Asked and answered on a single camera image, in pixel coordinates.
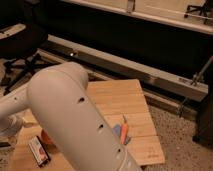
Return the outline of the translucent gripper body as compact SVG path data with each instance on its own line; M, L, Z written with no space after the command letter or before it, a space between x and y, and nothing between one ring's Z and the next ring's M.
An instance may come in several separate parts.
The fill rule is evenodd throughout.
M17 115L0 119L0 137L15 136L21 130L22 124L22 118Z

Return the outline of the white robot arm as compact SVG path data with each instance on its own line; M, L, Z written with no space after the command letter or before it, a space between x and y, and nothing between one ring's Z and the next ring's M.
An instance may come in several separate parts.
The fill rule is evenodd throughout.
M30 109L75 171L142 171L88 97L88 74L75 62L44 68L0 98L0 118Z

